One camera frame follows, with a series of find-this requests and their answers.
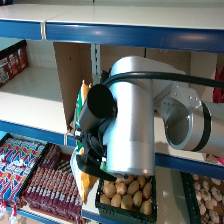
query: snack package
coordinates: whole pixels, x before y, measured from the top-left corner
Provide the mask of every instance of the snack package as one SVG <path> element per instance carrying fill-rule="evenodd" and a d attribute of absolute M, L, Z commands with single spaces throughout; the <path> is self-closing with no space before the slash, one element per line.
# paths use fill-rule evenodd
<path fill-rule="evenodd" d="M 41 167 L 46 169 L 56 169 L 61 155 L 61 148 L 58 145 L 52 145 Z"/>
<path fill-rule="evenodd" d="M 76 102 L 76 109 L 75 109 L 75 115 L 74 115 L 74 126 L 79 127 L 79 115 L 82 110 L 82 106 L 84 105 L 85 99 L 87 97 L 87 94 L 89 92 L 90 87 L 88 87 L 85 82 L 83 81 L 81 89 L 78 94 L 77 102 Z M 90 192 L 90 190 L 93 188 L 94 184 L 98 180 L 97 177 L 91 176 L 89 174 L 86 174 L 82 172 L 77 165 L 76 162 L 76 153 L 79 153 L 80 155 L 83 155 L 84 153 L 84 148 L 82 146 L 82 143 L 76 142 L 76 151 L 73 152 L 71 160 L 70 160 L 70 166 L 72 168 L 72 173 L 75 177 L 77 187 L 79 194 L 82 198 L 82 201 L 86 204 L 87 202 L 87 197 Z"/>
<path fill-rule="evenodd" d="M 79 153 L 80 153 L 80 155 L 83 155 L 84 148 L 82 148 Z M 87 173 L 84 173 L 79 169 L 77 161 L 76 161 L 76 152 L 75 151 L 72 154 L 70 164 L 71 164 L 71 168 L 72 168 L 72 173 L 76 180 L 79 194 L 80 194 L 84 204 L 86 204 L 88 194 L 99 178 L 91 176 Z"/>
<path fill-rule="evenodd" d="M 84 105 L 84 102 L 86 100 L 89 89 L 90 88 L 85 84 L 85 81 L 83 80 L 82 86 L 81 86 L 81 89 L 79 91 L 78 98 L 76 101 L 76 108 L 75 108 L 74 122 L 73 122 L 74 128 L 80 127 L 79 126 L 79 115 L 81 113 L 82 106 Z M 82 143 L 76 141 L 76 145 L 77 145 L 76 151 L 79 152 L 80 149 L 82 148 Z"/>

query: crate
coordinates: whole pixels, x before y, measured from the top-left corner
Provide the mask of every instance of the crate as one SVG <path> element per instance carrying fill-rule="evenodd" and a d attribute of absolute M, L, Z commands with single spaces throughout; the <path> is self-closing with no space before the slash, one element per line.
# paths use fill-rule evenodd
<path fill-rule="evenodd" d="M 184 194 L 187 202 L 188 213 L 190 217 L 191 224 L 201 224 L 201 215 L 198 207 L 198 202 L 195 195 L 195 190 L 193 187 L 193 180 L 189 173 L 180 172 Z"/>
<path fill-rule="evenodd" d="M 9 133 L 7 133 L 0 141 L 0 146 L 2 146 L 4 144 L 4 142 L 8 139 L 8 138 L 13 138 L 13 136 Z M 23 200 L 23 191 L 27 188 L 28 183 L 30 181 L 30 179 L 32 178 L 34 172 L 37 170 L 38 164 L 42 161 L 42 158 L 44 156 L 44 154 L 46 153 L 46 150 L 48 149 L 49 144 L 46 144 L 44 149 L 42 150 L 39 158 L 37 159 L 37 161 L 35 162 L 34 166 L 32 167 L 30 173 L 28 174 L 28 176 L 26 177 L 25 181 L 23 182 L 22 186 L 20 187 L 19 191 L 17 192 L 16 195 L 16 199 L 17 199 L 17 207 L 18 208 L 22 208 L 23 206 L 26 205 L 26 202 Z M 15 204 L 15 202 L 7 202 L 7 205 L 13 206 Z"/>
<path fill-rule="evenodd" d="M 214 183 L 212 183 L 209 177 L 204 177 L 200 175 L 198 175 L 198 177 L 199 177 L 199 179 L 197 180 L 198 183 L 202 184 L 203 181 L 208 182 L 210 194 L 211 194 L 211 188 L 215 187 L 221 192 L 222 195 L 224 195 L 223 181 L 221 182 L 219 186 L 217 186 Z M 185 197 L 187 201 L 187 207 L 188 207 L 191 224 L 201 224 L 201 220 L 205 218 L 205 215 L 203 216 L 200 215 L 200 210 L 199 210 L 198 202 L 196 199 L 195 189 L 193 186 L 194 180 L 192 178 L 192 174 L 181 172 L 181 178 L 183 182 L 183 188 L 184 188 L 184 193 L 185 193 Z M 219 220 L 221 223 L 224 217 L 224 207 L 223 207 L 222 201 L 218 202 L 217 206 L 215 206 L 213 210 L 218 213 Z"/>
<path fill-rule="evenodd" d="M 99 209 L 99 213 L 102 217 L 111 219 L 122 223 L 156 223 L 157 220 L 157 204 L 156 204 L 156 179 L 152 178 L 152 214 L 144 215 L 137 211 L 125 210 L 122 208 L 116 208 L 110 205 L 100 203 L 100 196 L 103 194 L 103 180 L 100 179 L 99 186 L 96 193 L 95 206 Z"/>

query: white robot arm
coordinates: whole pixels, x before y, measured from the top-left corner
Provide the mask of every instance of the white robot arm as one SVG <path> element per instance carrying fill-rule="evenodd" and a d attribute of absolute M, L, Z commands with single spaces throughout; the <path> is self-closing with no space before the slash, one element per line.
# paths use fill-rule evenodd
<path fill-rule="evenodd" d="M 152 78 L 144 79 L 144 72 L 151 72 Z M 168 79 L 166 75 L 174 78 L 178 74 L 182 75 L 180 77 L 184 75 L 172 66 L 149 59 L 122 58 L 114 64 L 110 73 L 112 78 L 121 79 L 116 82 L 106 80 L 111 96 L 108 93 L 109 97 L 104 101 L 110 101 L 108 105 L 111 106 L 102 100 L 97 102 L 99 93 L 95 97 L 96 107 L 101 110 L 110 107 L 113 113 L 108 124 L 101 129 L 100 140 L 101 145 L 106 146 L 108 171 L 154 175 L 154 109 L 164 121 L 167 141 L 172 148 L 224 158 L 223 104 L 202 102 L 195 90 L 178 82 L 181 78 L 178 81 L 158 80 L 159 74 L 163 79 Z M 94 103 L 90 101 L 91 97 L 87 96 L 79 119 L 81 128 L 86 132 L 99 127 L 105 118 L 97 113 L 94 115 L 94 110 L 90 108 Z"/>

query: white shelf panel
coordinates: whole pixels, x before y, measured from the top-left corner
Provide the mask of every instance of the white shelf panel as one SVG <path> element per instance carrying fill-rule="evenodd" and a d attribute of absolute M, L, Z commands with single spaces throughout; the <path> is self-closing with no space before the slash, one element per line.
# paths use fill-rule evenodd
<path fill-rule="evenodd" d="M 42 217 L 42 218 L 45 218 L 45 219 L 49 219 L 49 220 L 51 220 L 51 221 L 53 221 L 55 223 L 70 224 L 70 222 L 64 221 L 62 219 L 59 219 L 59 218 L 56 218 L 56 217 L 53 217 L 53 216 L 49 216 L 49 215 L 46 215 L 44 213 L 33 211 L 32 209 L 30 209 L 30 207 L 28 205 L 24 206 L 20 210 L 28 212 L 28 213 L 31 213 L 33 215 L 36 215 L 36 216 L 39 216 L 39 217 Z"/>
<path fill-rule="evenodd" d="M 224 4 L 95 3 L 48 22 L 114 24 L 196 29 L 224 29 Z"/>
<path fill-rule="evenodd" d="M 0 8 L 0 20 L 45 22 L 70 10 L 65 5 L 14 4 Z"/>
<path fill-rule="evenodd" d="M 184 195 L 182 180 L 179 171 L 156 167 L 157 191 L 157 224 L 190 224 L 187 203 Z M 99 210 L 95 207 L 95 197 L 98 182 L 94 185 L 88 196 L 87 204 L 82 210 L 93 213 L 96 221 L 100 222 Z"/>
<path fill-rule="evenodd" d="M 0 120 L 65 134 L 57 71 L 28 67 L 0 89 Z"/>

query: red package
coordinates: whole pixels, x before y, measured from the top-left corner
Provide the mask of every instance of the red package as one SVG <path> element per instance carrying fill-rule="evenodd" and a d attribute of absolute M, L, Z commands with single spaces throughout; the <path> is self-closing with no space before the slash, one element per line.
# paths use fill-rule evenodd
<path fill-rule="evenodd" d="M 74 191 L 73 191 L 72 195 L 71 195 L 71 199 L 70 199 L 70 202 L 69 202 L 68 208 L 67 208 L 67 214 L 68 214 L 70 219 L 74 219 L 73 215 L 72 215 L 72 210 L 73 210 L 73 206 L 74 206 L 77 194 L 78 194 L 78 188 L 76 186 L 74 188 Z"/>
<path fill-rule="evenodd" d="M 12 74 L 15 76 L 22 71 L 19 63 L 18 51 L 9 55 L 9 60 L 12 68 Z"/>
<path fill-rule="evenodd" d="M 56 171 L 54 173 L 53 178 L 49 182 L 49 186 L 47 188 L 47 193 L 46 193 L 45 198 L 44 198 L 43 207 L 45 208 L 45 210 L 47 210 L 49 212 L 51 212 L 51 209 L 48 206 L 48 202 L 50 200 L 50 197 L 51 197 L 51 193 L 53 191 L 53 188 L 56 185 L 56 180 L 57 180 L 58 176 L 59 176 L 59 171 Z"/>
<path fill-rule="evenodd" d="M 52 145 L 41 167 L 55 169 L 60 159 L 61 149 L 57 145 Z"/>
<path fill-rule="evenodd" d="M 73 180 L 72 182 L 72 185 L 70 187 L 70 190 L 69 190 L 69 193 L 65 199 L 65 203 L 62 205 L 63 206 L 63 216 L 66 218 L 66 219 L 69 219 L 69 214 L 68 214 L 68 206 L 69 206 L 69 203 L 70 203 L 70 200 L 71 200 L 71 197 L 72 195 L 76 196 L 78 193 L 78 188 L 76 187 L 76 182 L 75 182 L 75 179 Z"/>
<path fill-rule="evenodd" d="M 39 185 L 38 185 L 38 187 L 37 187 L 37 189 L 36 189 L 36 191 L 34 193 L 33 200 L 37 199 L 37 197 L 39 195 L 39 192 L 40 192 L 40 189 L 41 189 L 41 187 L 42 187 L 42 185 L 43 185 L 43 183 L 44 183 L 44 181 L 45 181 L 45 179 L 47 177 L 48 170 L 46 170 L 44 168 L 43 168 L 43 170 L 44 170 L 44 173 L 43 173 L 43 176 L 41 177 L 40 183 L 39 183 Z"/>
<path fill-rule="evenodd" d="M 25 167 L 17 167 L 14 171 L 13 174 L 10 178 L 9 181 L 9 187 L 5 191 L 3 199 L 7 201 L 12 201 L 14 200 L 14 196 L 17 194 L 18 190 L 20 189 L 19 186 L 21 187 L 20 180 L 23 178 L 23 173 L 25 171 Z"/>
<path fill-rule="evenodd" d="M 40 175 L 40 171 L 41 171 L 41 168 L 40 167 L 38 167 L 38 169 L 37 169 L 37 171 L 36 171 L 36 173 L 35 173 L 35 176 L 33 177 L 33 179 L 32 179 L 32 182 L 31 182 L 31 184 L 30 184 L 30 186 L 29 186 L 29 188 L 28 188 L 28 190 L 27 190 L 27 192 L 26 192 L 26 195 L 25 195 L 25 199 L 26 199 L 26 201 L 27 201 L 27 203 L 29 203 L 30 205 L 32 205 L 32 207 L 34 207 L 34 205 L 33 205 L 33 201 L 31 200 L 31 192 L 32 192 L 32 189 L 33 189 L 33 187 L 34 187 L 34 185 L 35 185 L 35 183 L 36 183 L 36 181 L 37 181 L 37 179 L 42 179 L 39 175 Z"/>
<path fill-rule="evenodd" d="M 48 201 L 48 203 L 47 203 L 47 207 L 48 207 L 48 209 L 49 209 L 52 213 L 54 213 L 54 214 L 57 214 L 56 208 L 55 208 L 54 205 L 53 205 L 53 201 L 54 201 L 56 192 L 57 192 L 57 190 L 58 190 L 58 187 L 59 187 L 59 184 L 56 183 L 56 184 L 54 185 L 53 190 L 52 190 L 50 199 L 49 199 L 49 201 Z"/>
<path fill-rule="evenodd" d="M 215 72 L 215 80 L 220 81 L 218 69 Z M 222 91 L 221 89 L 214 88 L 213 91 L 213 103 L 221 103 L 222 102 Z"/>
<path fill-rule="evenodd" d="M 9 57 L 0 60 L 0 87 L 7 83 L 12 76 L 12 70 L 9 63 Z"/>
<path fill-rule="evenodd" d="M 19 55 L 19 63 L 22 70 L 28 67 L 28 60 L 27 60 L 27 54 L 26 54 L 26 47 L 22 47 L 18 50 Z"/>
<path fill-rule="evenodd" d="M 48 183 L 48 179 L 45 179 L 44 180 L 44 183 L 43 183 L 43 185 L 42 185 L 42 187 L 41 187 L 41 189 L 40 189 L 40 191 L 39 191 L 39 195 L 37 196 L 37 198 L 36 198 L 36 200 L 35 200 L 35 205 L 38 205 L 38 206 L 40 206 L 41 205 L 41 198 L 42 198 L 42 196 L 43 196 L 43 193 L 44 193 L 44 190 L 45 190 L 45 188 L 46 188 L 46 186 L 47 186 L 47 183 Z"/>
<path fill-rule="evenodd" d="M 41 206 L 42 208 L 44 208 L 45 197 L 46 197 L 46 194 L 47 194 L 48 190 L 49 190 L 50 187 L 51 187 L 51 181 L 52 181 L 53 176 L 54 176 L 54 173 L 55 173 L 54 170 L 50 170 L 50 171 L 51 171 L 51 175 L 50 175 L 50 177 L 49 177 L 49 179 L 48 179 L 47 185 L 46 185 L 46 187 L 45 187 L 45 189 L 44 189 L 44 192 L 43 192 L 43 194 L 42 194 L 42 197 L 41 197 L 41 199 L 40 199 L 40 206 Z"/>
<path fill-rule="evenodd" d="M 53 205 L 56 208 L 57 208 L 57 205 L 58 205 L 58 201 L 59 201 L 61 192 L 63 190 L 65 190 L 64 188 L 66 188 L 65 181 L 67 179 L 67 176 L 68 176 L 68 172 L 64 172 L 63 175 L 62 175 L 62 178 L 61 178 L 61 182 L 59 183 L 59 187 L 58 187 L 58 190 L 56 192 L 56 195 L 55 195 L 55 198 L 54 198 L 54 201 L 53 201 Z"/>

